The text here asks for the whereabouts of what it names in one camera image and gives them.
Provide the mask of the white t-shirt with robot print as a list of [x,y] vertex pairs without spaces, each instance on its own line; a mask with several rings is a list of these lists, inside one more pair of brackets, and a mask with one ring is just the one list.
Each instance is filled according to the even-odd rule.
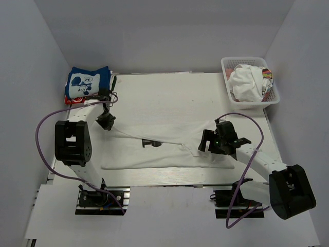
[[203,167],[233,169],[231,157],[198,150],[211,120],[166,125],[118,124],[95,145],[93,157],[103,170]]

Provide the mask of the white t-shirt with colourful print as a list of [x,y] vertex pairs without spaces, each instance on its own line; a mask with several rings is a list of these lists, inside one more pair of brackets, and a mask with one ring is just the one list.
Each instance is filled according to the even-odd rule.
[[273,74],[266,67],[239,64],[234,69],[225,69],[229,91],[236,101],[265,101],[273,87]]

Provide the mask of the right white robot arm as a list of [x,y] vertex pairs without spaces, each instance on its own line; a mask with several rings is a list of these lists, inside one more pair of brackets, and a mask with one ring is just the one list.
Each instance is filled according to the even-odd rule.
[[264,182],[257,182],[243,176],[241,181],[234,182],[230,206],[260,203],[271,207],[283,220],[316,207],[304,168],[272,159],[250,140],[239,138],[230,121],[217,122],[215,130],[204,130],[198,149],[231,156],[265,179]]

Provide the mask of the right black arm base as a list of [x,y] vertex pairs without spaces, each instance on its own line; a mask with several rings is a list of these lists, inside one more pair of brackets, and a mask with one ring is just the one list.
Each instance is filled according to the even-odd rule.
[[[225,219],[227,217],[228,208],[233,196],[231,189],[214,190],[210,195],[210,200],[215,205],[215,215],[217,219]],[[255,207],[257,202],[253,200],[244,199],[240,193],[233,203],[230,218],[238,219],[243,214],[247,213],[250,209]],[[254,212],[249,214],[246,218],[264,218],[264,212],[262,211],[262,205],[260,205]]]

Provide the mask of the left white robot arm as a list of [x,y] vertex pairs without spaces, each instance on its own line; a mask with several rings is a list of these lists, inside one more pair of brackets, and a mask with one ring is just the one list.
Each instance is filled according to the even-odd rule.
[[110,108],[117,101],[117,93],[110,91],[108,96],[88,100],[76,107],[76,112],[67,120],[58,121],[55,125],[56,159],[76,174],[83,183],[82,189],[91,187],[91,199],[97,205],[104,205],[109,194],[105,190],[104,179],[91,161],[93,148],[89,129],[97,123],[103,130],[110,131],[116,119]]

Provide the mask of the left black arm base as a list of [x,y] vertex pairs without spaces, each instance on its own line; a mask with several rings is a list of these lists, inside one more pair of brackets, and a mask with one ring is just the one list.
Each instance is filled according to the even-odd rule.
[[119,202],[118,203],[109,194],[94,190],[86,190],[79,185],[79,194],[76,203],[76,215],[96,215],[96,216],[123,216],[128,208],[130,199],[130,188],[107,188]]

